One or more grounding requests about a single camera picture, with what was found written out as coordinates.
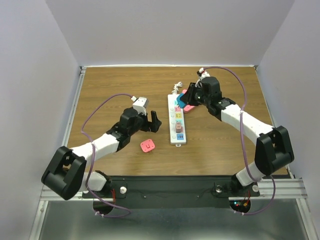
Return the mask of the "blue square plug adapter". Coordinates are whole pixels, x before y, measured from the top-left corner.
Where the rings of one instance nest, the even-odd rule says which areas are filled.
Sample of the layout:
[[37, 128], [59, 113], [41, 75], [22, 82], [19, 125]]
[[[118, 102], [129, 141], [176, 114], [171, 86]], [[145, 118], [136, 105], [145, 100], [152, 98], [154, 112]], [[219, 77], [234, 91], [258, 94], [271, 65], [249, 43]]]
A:
[[177, 98], [176, 98], [177, 105], [178, 105], [181, 109], [184, 109], [184, 108], [187, 106], [187, 104], [184, 103], [184, 102], [182, 101], [182, 99], [181, 99], [183, 96], [184, 96], [184, 94], [183, 94], [183, 93], [180, 93], [180, 94], [177, 96]]

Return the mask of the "pink triangular power strip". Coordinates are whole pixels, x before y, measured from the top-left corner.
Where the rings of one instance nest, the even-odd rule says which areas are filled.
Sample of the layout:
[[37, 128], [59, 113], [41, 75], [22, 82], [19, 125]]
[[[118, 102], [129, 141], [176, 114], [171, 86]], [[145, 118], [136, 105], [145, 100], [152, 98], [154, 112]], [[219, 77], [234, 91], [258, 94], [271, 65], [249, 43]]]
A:
[[[183, 94], [185, 94], [186, 92], [187, 92], [186, 89], [183, 89], [183, 90], [182, 90], [182, 93], [183, 93]], [[184, 113], [188, 113], [188, 112], [192, 111], [194, 108], [195, 108], [195, 106], [188, 104], [188, 105], [186, 105], [186, 106], [183, 108], [183, 112], [184, 112]]]

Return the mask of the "white multicolour power strip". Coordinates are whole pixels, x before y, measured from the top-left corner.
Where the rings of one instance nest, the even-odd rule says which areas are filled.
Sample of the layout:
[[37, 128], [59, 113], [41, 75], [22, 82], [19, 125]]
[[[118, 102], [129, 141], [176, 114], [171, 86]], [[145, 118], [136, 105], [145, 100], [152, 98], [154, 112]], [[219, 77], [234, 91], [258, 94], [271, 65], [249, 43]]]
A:
[[[184, 111], [177, 104], [178, 94], [168, 94], [167, 104], [168, 104], [168, 119], [169, 119], [169, 139], [170, 144], [176, 147], [181, 147], [187, 143]], [[181, 122], [183, 126], [183, 131], [181, 133], [176, 133], [175, 125], [176, 122]]]

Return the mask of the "pink square plug adapter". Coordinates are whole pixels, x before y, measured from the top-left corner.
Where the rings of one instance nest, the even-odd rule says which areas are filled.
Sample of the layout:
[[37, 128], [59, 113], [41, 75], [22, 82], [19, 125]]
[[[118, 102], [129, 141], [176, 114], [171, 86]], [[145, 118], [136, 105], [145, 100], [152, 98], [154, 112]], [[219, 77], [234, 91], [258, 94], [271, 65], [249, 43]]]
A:
[[154, 150], [155, 147], [156, 147], [155, 143], [153, 142], [152, 139], [147, 139], [147, 140], [142, 141], [140, 143], [140, 148], [144, 153], [148, 153], [148, 152]]

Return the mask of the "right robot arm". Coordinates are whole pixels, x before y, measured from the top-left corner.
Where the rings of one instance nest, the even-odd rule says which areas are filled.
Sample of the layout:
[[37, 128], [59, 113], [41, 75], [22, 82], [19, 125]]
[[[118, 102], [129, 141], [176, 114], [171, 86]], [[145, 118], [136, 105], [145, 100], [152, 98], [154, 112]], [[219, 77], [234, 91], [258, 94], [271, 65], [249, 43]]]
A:
[[242, 139], [247, 137], [254, 143], [254, 161], [246, 162], [244, 169], [231, 178], [230, 189], [235, 195], [242, 195], [249, 185], [295, 159], [288, 130], [263, 123], [224, 97], [215, 77], [205, 77], [199, 85], [190, 83], [187, 91], [177, 97], [177, 103], [182, 109], [188, 105], [205, 106], [212, 116], [237, 129]]

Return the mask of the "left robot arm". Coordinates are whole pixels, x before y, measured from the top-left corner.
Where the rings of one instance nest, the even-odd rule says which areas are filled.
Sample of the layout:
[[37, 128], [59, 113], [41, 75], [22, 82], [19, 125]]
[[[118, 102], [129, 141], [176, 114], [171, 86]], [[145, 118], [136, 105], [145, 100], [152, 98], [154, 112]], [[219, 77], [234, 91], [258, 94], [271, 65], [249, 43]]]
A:
[[90, 139], [78, 147], [59, 147], [45, 169], [41, 182], [64, 200], [71, 199], [80, 191], [89, 190], [106, 197], [111, 193], [111, 184], [101, 173], [92, 173], [94, 162], [122, 150], [138, 131], [156, 133], [161, 125], [153, 110], [151, 121], [148, 121], [147, 114], [133, 107], [126, 108], [119, 121], [101, 137]]

